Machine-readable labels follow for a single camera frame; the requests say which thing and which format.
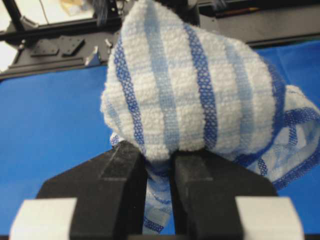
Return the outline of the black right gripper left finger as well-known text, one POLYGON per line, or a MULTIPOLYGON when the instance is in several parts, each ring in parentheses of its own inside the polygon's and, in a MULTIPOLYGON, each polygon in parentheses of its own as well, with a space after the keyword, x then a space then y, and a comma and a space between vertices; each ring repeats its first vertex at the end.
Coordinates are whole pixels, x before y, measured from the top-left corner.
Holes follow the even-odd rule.
POLYGON ((71 240, 126 240, 143 231, 147 172, 138 148, 120 142, 46 180, 37 199, 75 198, 71 240))

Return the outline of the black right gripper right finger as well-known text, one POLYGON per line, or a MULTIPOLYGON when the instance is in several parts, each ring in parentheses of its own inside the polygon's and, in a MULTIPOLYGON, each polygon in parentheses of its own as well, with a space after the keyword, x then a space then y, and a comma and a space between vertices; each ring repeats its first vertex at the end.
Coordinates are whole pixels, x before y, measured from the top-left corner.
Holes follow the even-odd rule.
POLYGON ((207 150, 177 151, 169 172, 175 233, 188 240, 243 240, 236 197, 276 197, 265 177, 207 150))

